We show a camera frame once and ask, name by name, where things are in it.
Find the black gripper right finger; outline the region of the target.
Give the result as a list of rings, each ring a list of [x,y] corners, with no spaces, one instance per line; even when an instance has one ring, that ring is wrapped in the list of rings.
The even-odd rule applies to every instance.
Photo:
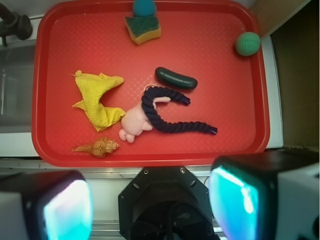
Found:
[[[301,149],[226,155],[212,164],[209,201],[229,240],[317,240],[320,156]]]

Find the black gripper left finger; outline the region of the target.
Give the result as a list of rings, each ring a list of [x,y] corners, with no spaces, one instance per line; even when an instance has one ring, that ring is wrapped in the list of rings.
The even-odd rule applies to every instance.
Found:
[[[89,183],[76,170],[0,179],[2,240],[88,240],[94,216]]]

